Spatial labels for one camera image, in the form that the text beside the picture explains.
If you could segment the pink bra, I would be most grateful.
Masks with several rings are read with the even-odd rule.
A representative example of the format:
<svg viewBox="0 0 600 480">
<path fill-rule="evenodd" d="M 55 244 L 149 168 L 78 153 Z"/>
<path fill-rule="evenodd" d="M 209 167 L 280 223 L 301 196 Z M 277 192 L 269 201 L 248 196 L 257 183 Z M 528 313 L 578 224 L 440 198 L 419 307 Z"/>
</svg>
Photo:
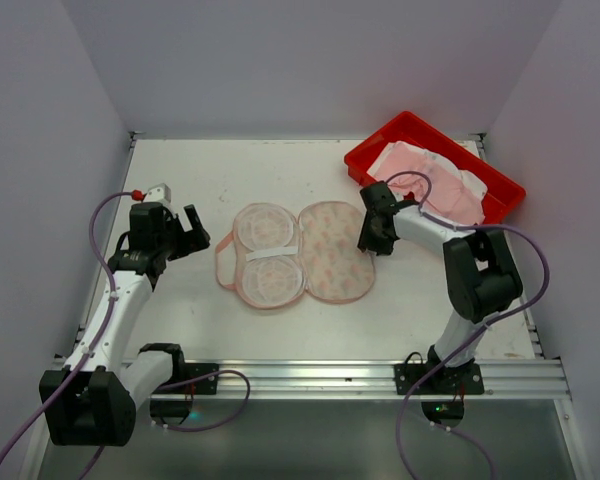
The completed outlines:
<svg viewBox="0 0 600 480">
<path fill-rule="evenodd" d="M 435 215 L 465 225 L 482 224 L 485 213 L 482 201 L 453 174 L 437 165 L 423 154 L 408 150 L 394 150 L 377 171 L 377 181 L 386 181 L 392 191 L 403 196 L 412 194 L 420 202 L 426 194 L 427 182 L 419 175 L 399 175 L 403 171 L 418 171 L 426 175 L 432 185 L 424 209 Z"/>
</svg>

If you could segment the white bra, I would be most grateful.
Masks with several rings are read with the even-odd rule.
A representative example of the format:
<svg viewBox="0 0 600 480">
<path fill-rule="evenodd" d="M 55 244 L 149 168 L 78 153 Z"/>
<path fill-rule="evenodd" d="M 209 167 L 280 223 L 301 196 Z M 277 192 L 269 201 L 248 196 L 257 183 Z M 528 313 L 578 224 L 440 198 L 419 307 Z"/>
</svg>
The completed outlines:
<svg viewBox="0 0 600 480">
<path fill-rule="evenodd" d="M 439 153 L 432 152 L 427 149 L 423 149 L 419 146 L 412 145 L 404 141 L 390 142 L 388 143 L 378 157 L 374 160 L 371 166 L 367 169 L 366 173 L 375 179 L 377 179 L 376 173 L 380 167 L 385 163 L 386 158 L 394 150 L 408 150 L 412 153 L 423 154 L 430 160 L 433 160 L 437 165 L 444 168 L 449 173 L 453 174 L 456 178 L 461 180 L 463 184 L 473 193 L 474 196 L 483 200 L 488 192 L 486 184 L 480 180 L 474 173 L 469 170 L 461 170 L 456 167 L 449 159 Z"/>
</svg>

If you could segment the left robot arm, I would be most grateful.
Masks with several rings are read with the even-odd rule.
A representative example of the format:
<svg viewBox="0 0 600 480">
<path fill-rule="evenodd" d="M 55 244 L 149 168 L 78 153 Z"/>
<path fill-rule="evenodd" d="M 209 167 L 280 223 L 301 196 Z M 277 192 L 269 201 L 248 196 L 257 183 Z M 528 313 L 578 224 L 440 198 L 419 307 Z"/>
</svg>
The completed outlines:
<svg viewBox="0 0 600 480">
<path fill-rule="evenodd" d="M 54 445 L 124 446 L 139 407 L 159 387 L 184 380 L 184 354 L 174 343 L 148 343 L 124 363 L 132 330 L 168 263 L 210 245 L 196 208 L 187 205 L 184 212 L 189 229 L 161 202 L 131 207 L 129 228 L 106 262 L 107 285 L 80 344 L 39 383 Z"/>
</svg>

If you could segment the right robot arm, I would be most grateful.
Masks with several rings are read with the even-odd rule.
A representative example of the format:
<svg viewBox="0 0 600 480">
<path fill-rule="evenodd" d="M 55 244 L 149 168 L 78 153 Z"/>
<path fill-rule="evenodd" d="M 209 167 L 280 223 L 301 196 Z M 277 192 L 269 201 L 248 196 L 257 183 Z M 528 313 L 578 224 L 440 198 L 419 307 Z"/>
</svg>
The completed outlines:
<svg viewBox="0 0 600 480">
<path fill-rule="evenodd" d="M 498 228 L 459 225 L 399 200 L 381 181 L 360 191 L 366 213 L 358 248 L 378 256 L 393 253 L 398 240 L 441 256 L 452 313 L 421 365 L 405 366 L 405 381 L 416 392 L 452 392 L 474 374 L 475 352 L 487 321 L 508 310 L 523 293 L 505 234 Z"/>
</svg>

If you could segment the floral fabric laundry bag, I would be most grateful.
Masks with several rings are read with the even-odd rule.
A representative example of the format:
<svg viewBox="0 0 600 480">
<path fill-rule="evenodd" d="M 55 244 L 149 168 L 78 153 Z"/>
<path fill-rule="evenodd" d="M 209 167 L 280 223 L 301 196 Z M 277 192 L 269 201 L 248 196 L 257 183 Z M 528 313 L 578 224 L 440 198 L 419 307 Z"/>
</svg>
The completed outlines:
<svg viewBox="0 0 600 480">
<path fill-rule="evenodd" d="M 272 203 L 250 204 L 215 248 L 216 280 L 260 310 L 286 307 L 304 294 L 354 302 L 375 281 L 371 256 L 357 247 L 363 218 L 341 201 L 314 203 L 297 215 Z"/>
</svg>

